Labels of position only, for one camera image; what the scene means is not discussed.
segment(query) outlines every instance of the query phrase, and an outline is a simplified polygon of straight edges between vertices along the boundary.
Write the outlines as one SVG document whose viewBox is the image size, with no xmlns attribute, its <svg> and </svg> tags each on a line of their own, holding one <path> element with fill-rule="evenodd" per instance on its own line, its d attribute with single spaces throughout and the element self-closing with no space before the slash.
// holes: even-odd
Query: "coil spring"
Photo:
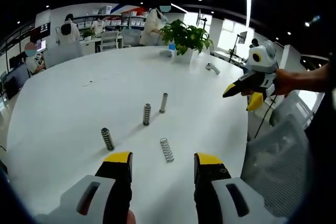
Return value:
<svg viewBox="0 0 336 224">
<path fill-rule="evenodd" d="M 161 144 L 163 155 L 166 159 L 166 162 L 167 163 L 173 162 L 174 161 L 174 156 L 173 156 L 172 150 L 170 149 L 168 139 L 165 138 L 165 137 L 160 139 L 160 144 Z"/>
<path fill-rule="evenodd" d="M 146 103 L 145 107 L 143 107 L 143 125 L 149 125 L 149 118 L 151 116 L 151 105 Z"/>
<path fill-rule="evenodd" d="M 112 143 L 112 138 L 111 138 L 111 135 L 110 135 L 110 131 L 107 128 L 102 128 L 101 129 L 101 135 L 102 135 L 103 140 L 105 142 L 106 148 L 109 151 L 114 150 L 114 146 L 113 146 L 113 143 Z"/>
</svg>

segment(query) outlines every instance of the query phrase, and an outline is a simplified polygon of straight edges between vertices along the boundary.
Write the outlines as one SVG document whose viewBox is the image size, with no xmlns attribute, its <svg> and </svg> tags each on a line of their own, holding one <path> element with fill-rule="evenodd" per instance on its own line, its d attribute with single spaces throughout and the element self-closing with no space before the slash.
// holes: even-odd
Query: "black shirt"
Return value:
<svg viewBox="0 0 336 224">
<path fill-rule="evenodd" d="M 336 213 L 336 61 L 330 59 L 328 91 L 306 129 L 313 164 L 311 189 L 289 223 L 330 223 Z"/>
</svg>

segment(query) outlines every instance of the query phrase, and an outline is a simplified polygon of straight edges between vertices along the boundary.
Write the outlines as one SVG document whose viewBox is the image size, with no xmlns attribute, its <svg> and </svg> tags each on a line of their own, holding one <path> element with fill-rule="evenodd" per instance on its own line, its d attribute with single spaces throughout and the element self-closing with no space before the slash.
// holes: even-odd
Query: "round table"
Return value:
<svg viewBox="0 0 336 224">
<path fill-rule="evenodd" d="M 240 176 L 247 139 L 247 100 L 222 98 L 243 71 L 205 53 L 190 65 L 159 55 L 162 47 L 136 47 L 77 58 L 25 83 L 8 130 L 11 185 L 32 215 L 48 214 L 60 196 L 109 155 L 133 152 L 131 209 L 138 224 L 197 223 L 194 153 L 217 155 Z M 216 75 L 205 69 L 211 62 Z M 169 94 L 166 113 L 159 108 Z M 150 125 L 143 107 L 152 106 Z M 166 137 L 174 162 L 166 163 Z"/>
</svg>

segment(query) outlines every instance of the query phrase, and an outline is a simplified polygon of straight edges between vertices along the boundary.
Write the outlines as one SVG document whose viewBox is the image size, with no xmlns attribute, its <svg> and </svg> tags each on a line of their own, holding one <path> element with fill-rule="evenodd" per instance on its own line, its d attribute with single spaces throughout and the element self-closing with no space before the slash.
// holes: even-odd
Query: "white pot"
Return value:
<svg viewBox="0 0 336 224">
<path fill-rule="evenodd" d="M 183 55 L 177 55 L 177 50 L 175 50 L 174 61 L 182 64 L 190 64 L 193 53 L 194 50 L 191 48 L 188 48 L 187 52 Z"/>
</svg>

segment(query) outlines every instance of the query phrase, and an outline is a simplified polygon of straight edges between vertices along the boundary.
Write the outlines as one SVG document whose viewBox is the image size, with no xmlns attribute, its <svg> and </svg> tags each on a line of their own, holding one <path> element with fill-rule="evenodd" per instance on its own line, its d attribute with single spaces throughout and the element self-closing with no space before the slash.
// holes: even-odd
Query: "white shirt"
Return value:
<svg viewBox="0 0 336 224">
<path fill-rule="evenodd" d="M 71 32 L 68 35 L 63 35 L 60 31 L 58 33 L 58 40 L 60 45 L 66 45 L 71 42 L 74 42 L 75 40 L 79 40 L 79 30 L 76 24 L 74 24 L 71 20 L 65 21 L 64 24 L 70 24 L 71 25 Z"/>
<path fill-rule="evenodd" d="M 105 29 L 105 21 L 98 22 L 97 20 L 91 26 L 96 34 L 101 34 Z"/>
<path fill-rule="evenodd" d="M 36 68 L 43 62 L 43 56 L 40 52 L 36 52 L 34 56 L 26 58 L 26 65 L 30 73 L 34 73 Z"/>
<path fill-rule="evenodd" d="M 162 13 L 160 13 L 160 15 L 161 19 L 157 17 L 156 9 L 152 9 L 149 12 L 145 23 L 145 28 L 141 34 L 140 44 L 144 46 L 154 46 L 158 43 L 160 35 L 152 32 L 152 30 L 154 28 L 160 30 L 161 28 L 164 27 L 165 16 Z"/>
</svg>

